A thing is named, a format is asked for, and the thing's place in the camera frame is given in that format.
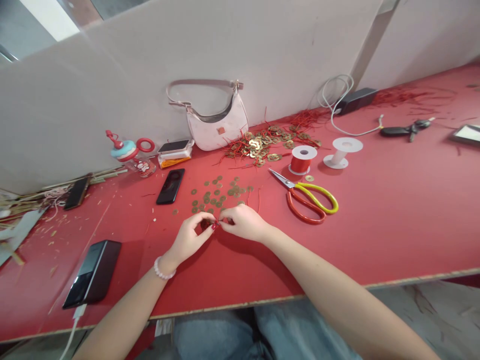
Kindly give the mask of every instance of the woman's left hand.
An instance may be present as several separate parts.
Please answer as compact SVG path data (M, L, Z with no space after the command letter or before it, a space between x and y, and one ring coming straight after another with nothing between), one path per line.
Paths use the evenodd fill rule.
M195 254L213 234L216 227L215 223L200 235L197 235L195 228L203 219L216 222L215 216L203 211L183 221L175 242L159 261L158 267L163 274L171 274L181 263Z

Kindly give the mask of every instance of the handbag strap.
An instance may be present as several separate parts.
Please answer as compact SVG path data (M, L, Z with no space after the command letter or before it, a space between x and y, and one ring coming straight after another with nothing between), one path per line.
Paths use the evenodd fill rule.
M215 87L226 86L226 87L232 88L233 91L242 90L244 88L244 83L238 80L232 81L232 80L213 80L213 79L184 79L184 80L172 81L166 87L166 95L170 100L169 104L180 106L180 107L186 107L186 108L191 107L192 103L189 101L175 101L170 96L170 91L172 90L173 87L177 85L205 85L205 86L215 86Z

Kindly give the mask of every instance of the white string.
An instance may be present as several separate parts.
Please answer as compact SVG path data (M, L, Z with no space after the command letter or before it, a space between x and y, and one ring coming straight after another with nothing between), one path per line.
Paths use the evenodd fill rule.
M343 88L342 88L342 91L343 93L341 94L340 98L335 102L335 103L330 103L327 98L325 97L325 88L327 87L327 85L331 82L331 81L341 81L343 82ZM344 133L344 134L347 134L347 135L350 135L350 136L362 136L362 135L365 135L365 134L369 134L369 133L372 133L374 131L377 131L381 128L383 128L383 125L382 125L382 118L384 117L384 115L380 115L380 117L378 118L378 123L379 125L372 129L372 130L369 130L369 131L365 131L365 132L362 132L362 133L359 133L359 134L353 134L353 133L350 133L350 132L346 132L344 130L342 130L341 128L337 127L334 123L334 114L335 114L335 111L337 110L337 106L339 105L339 103L344 99L344 97L347 96L347 94L350 92L350 90L352 90L352 88L354 87L354 78L351 77L350 75L348 74L341 74L341 75L337 75L337 76L334 76L334 77L331 77L329 78L320 88L320 90L318 91L318 93L316 94L316 100L318 101L318 104L322 107L322 108L328 108L330 109L331 111L331 116L330 116L330 122L332 124L332 126L337 129L339 132L341 133ZM321 92L321 97L323 98L323 101L324 103L322 103L319 99L319 95L320 95L320 92Z
M58 212L59 212L59 206L65 206L65 201L59 201L59 199L65 195L66 193L68 193L69 191L69 185L67 186L62 186L62 187L56 187L52 190L49 190L45 193L45 201L47 200L50 200L50 199L53 199L53 205L55 206L55 213L53 214L52 217L49 217L47 220L45 220L46 222L49 222L50 220L52 220L54 217L57 216Z

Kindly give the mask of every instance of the kids water bottle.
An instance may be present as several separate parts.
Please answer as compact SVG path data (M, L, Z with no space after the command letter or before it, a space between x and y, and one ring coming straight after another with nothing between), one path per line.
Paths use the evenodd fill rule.
M142 137L138 139L136 144L131 140L119 141L119 136L110 130L106 131L106 136L113 141L113 149L110 151L110 155L124 163L130 170L138 173L141 178L148 178L157 170L155 164L148 157L139 153L140 150L144 153L152 152L155 149L152 140ZM150 147L144 148L142 143L149 143Z

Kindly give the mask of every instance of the lap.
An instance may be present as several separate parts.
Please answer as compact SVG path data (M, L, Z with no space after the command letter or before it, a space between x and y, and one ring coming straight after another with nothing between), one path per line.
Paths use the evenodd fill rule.
M264 341L242 317L243 310L221 310L175 319L173 339L188 359L360 359L307 298L256 306Z

